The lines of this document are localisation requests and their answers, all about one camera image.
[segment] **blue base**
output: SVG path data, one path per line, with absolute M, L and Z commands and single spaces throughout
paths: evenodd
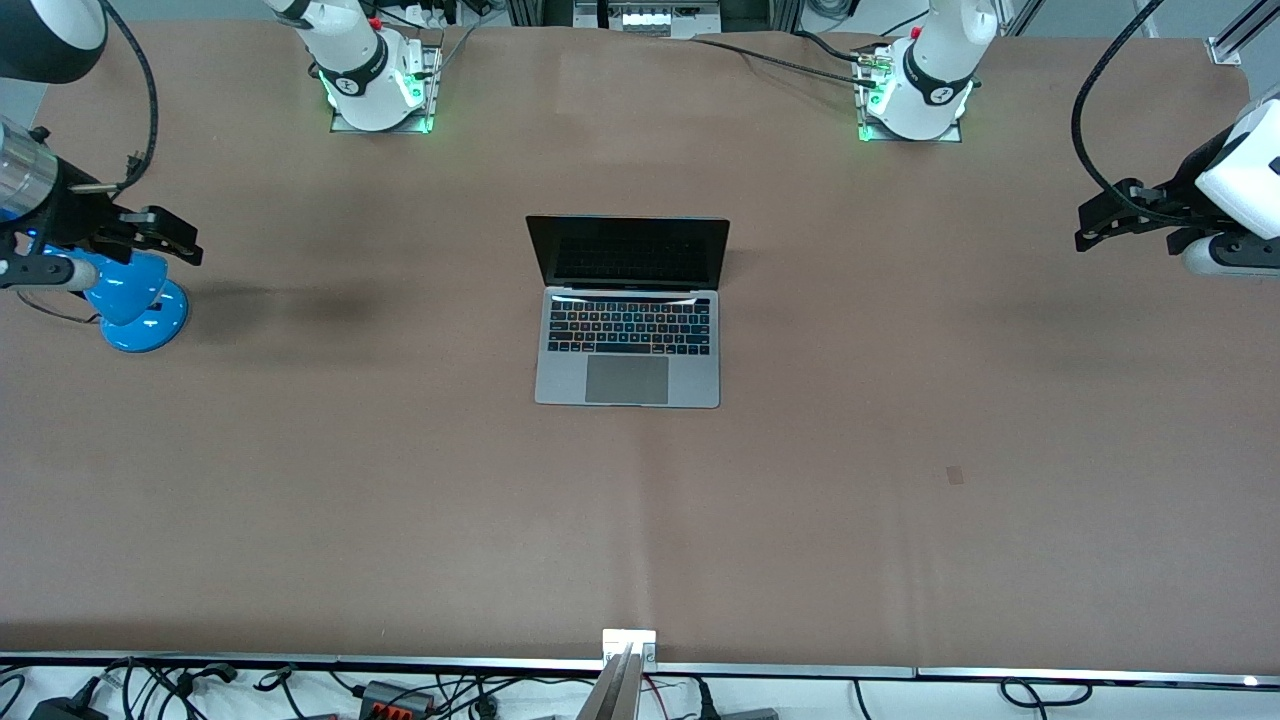
M 173 281 L 164 281 L 160 296 L 142 315 L 127 325 L 113 325 L 102 319 L 102 337 L 124 352 L 151 352 L 164 347 L 187 324 L 187 293 Z

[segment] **laptop key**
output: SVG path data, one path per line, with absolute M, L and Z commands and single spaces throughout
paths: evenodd
M 635 355 L 649 355 L 649 346 L 639 342 L 598 342 L 596 352 L 631 352 Z

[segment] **laptop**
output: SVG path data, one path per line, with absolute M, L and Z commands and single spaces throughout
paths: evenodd
M 530 215 L 547 290 L 534 398 L 719 405 L 728 220 Z

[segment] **laptop keyboard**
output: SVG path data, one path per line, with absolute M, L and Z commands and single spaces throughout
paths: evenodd
M 552 302 L 552 352 L 710 355 L 708 300 L 681 302 Z

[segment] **laptop screen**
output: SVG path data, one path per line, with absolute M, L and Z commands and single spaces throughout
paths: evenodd
M 728 220 L 530 215 L 547 284 L 716 290 Z

